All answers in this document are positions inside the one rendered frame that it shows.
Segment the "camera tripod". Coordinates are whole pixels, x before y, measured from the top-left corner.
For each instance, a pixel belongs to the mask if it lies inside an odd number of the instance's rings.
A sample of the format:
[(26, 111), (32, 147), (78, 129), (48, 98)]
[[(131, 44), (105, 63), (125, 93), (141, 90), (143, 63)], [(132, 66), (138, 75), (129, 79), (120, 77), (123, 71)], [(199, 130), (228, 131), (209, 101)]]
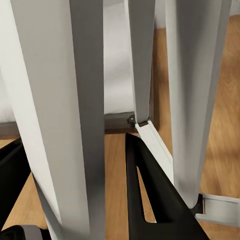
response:
[[(240, 228), (200, 193), (232, 0), (164, 0), (172, 156), (149, 118), (156, 0), (124, 0), (127, 119), (197, 221)], [(0, 69), (51, 240), (106, 240), (103, 0), (0, 0)]]

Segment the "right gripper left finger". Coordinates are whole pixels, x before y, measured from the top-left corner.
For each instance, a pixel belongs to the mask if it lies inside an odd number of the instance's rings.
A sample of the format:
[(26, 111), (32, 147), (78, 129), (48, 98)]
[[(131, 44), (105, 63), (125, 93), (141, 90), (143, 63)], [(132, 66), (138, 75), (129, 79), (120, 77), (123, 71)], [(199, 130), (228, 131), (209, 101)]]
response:
[(0, 148), (0, 232), (30, 173), (22, 138)]

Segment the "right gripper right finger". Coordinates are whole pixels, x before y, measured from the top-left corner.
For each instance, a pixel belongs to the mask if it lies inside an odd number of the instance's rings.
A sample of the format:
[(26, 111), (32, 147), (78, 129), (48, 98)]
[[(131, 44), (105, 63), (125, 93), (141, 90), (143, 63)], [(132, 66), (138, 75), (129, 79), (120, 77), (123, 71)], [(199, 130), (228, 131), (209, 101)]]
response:
[[(125, 134), (129, 240), (210, 240), (144, 141)], [(137, 167), (155, 223), (145, 220)]]

